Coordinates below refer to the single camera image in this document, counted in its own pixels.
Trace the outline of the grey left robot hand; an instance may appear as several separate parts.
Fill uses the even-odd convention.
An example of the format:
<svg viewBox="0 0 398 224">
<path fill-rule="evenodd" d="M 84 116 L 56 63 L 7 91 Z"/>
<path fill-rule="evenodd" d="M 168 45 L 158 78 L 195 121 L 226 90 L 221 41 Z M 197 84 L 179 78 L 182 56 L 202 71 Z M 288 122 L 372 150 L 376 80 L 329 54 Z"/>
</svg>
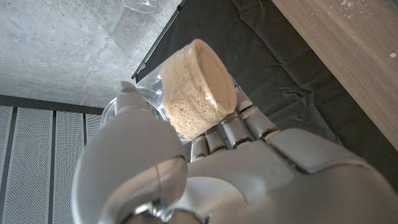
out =
<svg viewBox="0 0 398 224">
<path fill-rule="evenodd" d="M 123 82 L 116 115 L 88 142 L 72 187 L 76 223 L 396 223 L 397 193 L 364 159 L 310 132 L 279 131 L 235 86 L 230 148 L 193 142 Z"/>
</svg>

